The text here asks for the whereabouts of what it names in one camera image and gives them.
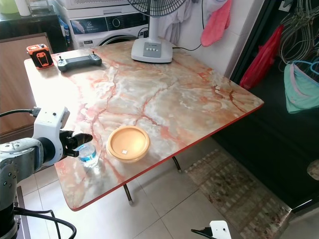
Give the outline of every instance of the yellow bottle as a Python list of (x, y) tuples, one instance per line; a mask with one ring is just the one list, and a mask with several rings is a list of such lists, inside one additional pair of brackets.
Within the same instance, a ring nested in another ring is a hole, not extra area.
[(0, 0), (1, 13), (16, 13), (19, 12), (14, 0)]

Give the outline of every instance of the remote controller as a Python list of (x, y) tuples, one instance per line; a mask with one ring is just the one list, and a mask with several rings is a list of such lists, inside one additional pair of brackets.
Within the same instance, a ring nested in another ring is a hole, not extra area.
[(102, 64), (102, 59), (93, 51), (92, 54), (88, 56), (81, 56), (81, 57), (75, 57), (75, 58), (69, 58), (69, 59), (62, 59), (62, 57), (60, 56), (60, 59), (58, 60), (58, 69), (61, 72), (66, 72), (74, 68), (91, 66), (91, 65), (100, 66), (101, 64)]

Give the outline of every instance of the tape measure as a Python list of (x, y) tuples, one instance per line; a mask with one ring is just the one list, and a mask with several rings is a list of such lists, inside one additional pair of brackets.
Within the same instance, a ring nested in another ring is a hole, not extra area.
[(49, 48), (45, 44), (28, 46), (26, 50), (37, 69), (53, 66)]

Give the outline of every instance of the floor tile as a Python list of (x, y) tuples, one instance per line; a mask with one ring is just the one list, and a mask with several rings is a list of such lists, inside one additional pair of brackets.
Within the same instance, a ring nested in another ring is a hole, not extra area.
[(161, 219), (148, 227), (134, 239), (172, 239)]
[(291, 222), (280, 239), (317, 239), (319, 238), (319, 213)]
[(137, 180), (160, 217), (198, 189), (187, 174), (178, 172), (172, 159)]
[(196, 145), (203, 157), (215, 149), (224, 150), (212, 137), (208, 137)]
[(38, 189), (34, 174), (20, 181), (17, 186), (21, 186), (23, 196), (32, 193)]
[(220, 148), (219, 144), (211, 137), (208, 137), (179, 153), (176, 158), (181, 169), (185, 170), (216, 148)]
[(41, 170), (40, 172), (35, 173), (36, 183), (38, 188), (42, 188), (49, 183), (52, 183), (58, 180), (58, 175), (56, 173), (55, 167), (51, 166), (46, 169)]
[[(173, 239), (199, 239), (199, 236), (190, 230), (208, 227), (213, 220), (225, 220), (225, 218), (200, 191), (196, 191), (162, 217)], [(242, 239), (230, 224), (228, 227), (232, 239)]]
[[(77, 239), (117, 238), (132, 239), (159, 219), (136, 180), (128, 183), (134, 205), (130, 206), (123, 188), (119, 188), (95, 203), (71, 211), (63, 197), (59, 181), (39, 190), (43, 209), (52, 209), (57, 218), (72, 223), (77, 228)], [(47, 222), (50, 239), (57, 238), (55, 225)], [(61, 227), (61, 236), (68, 238), (71, 232)]]
[[(28, 210), (42, 210), (39, 191), (36, 190), (23, 197), (24, 207)], [(27, 217), (31, 239), (50, 239), (44, 219)]]

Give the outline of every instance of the marble table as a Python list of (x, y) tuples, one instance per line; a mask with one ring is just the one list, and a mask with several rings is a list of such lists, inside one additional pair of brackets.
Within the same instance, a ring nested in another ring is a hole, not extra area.
[[(38, 107), (66, 106), (71, 112), (64, 129), (90, 133), (99, 156), (95, 168), (76, 158), (55, 164), (65, 200), (78, 211), (126, 185), (179, 152), (260, 108), (263, 101), (205, 66), (183, 50), (174, 50), (170, 64), (131, 59), (133, 42), (52, 55), (55, 66), (37, 70), (26, 60)], [(84, 56), (94, 50), (102, 66), (61, 73), (59, 56)], [(147, 155), (121, 163), (106, 150), (112, 131), (136, 125), (149, 135)]]

